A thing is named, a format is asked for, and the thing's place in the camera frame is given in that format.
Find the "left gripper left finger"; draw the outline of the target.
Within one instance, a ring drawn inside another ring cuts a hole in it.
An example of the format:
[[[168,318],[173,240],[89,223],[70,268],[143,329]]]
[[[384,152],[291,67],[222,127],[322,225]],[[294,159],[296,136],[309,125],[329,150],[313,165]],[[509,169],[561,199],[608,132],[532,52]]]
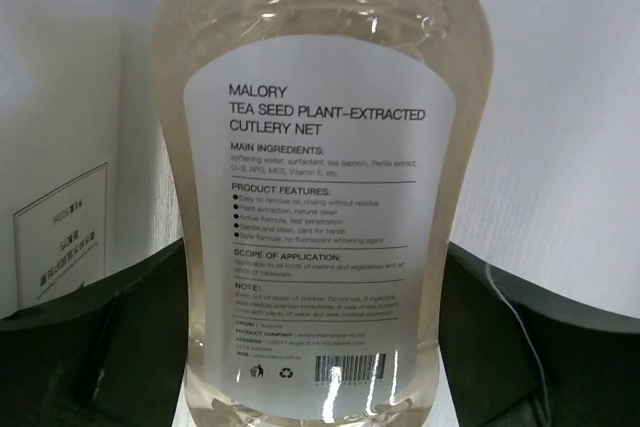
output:
[[[169,426],[187,355],[184,246],[1,321],[4,426]]]

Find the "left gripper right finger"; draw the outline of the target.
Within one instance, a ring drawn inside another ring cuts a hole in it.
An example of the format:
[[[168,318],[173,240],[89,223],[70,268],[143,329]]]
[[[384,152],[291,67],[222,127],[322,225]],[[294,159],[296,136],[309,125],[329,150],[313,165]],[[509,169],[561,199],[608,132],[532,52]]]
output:
[[[636,426],[639,321],[448,251],[440,347],[462,426]]]

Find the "white slim bottle black cap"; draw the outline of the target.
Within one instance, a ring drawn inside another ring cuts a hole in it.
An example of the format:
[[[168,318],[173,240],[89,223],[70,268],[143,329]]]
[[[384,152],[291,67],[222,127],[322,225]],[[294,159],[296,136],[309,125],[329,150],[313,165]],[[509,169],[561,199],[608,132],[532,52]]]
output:
[[[1,0],[1,313],[173,241],[138,0]]]

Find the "clear yellow liquid bottle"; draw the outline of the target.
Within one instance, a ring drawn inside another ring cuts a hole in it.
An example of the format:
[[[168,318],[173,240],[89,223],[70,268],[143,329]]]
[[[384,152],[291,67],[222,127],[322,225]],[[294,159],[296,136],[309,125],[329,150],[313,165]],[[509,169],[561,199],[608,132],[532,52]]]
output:
[[[162,0],[199,426],[421,426],[489,93],[479,0]]]

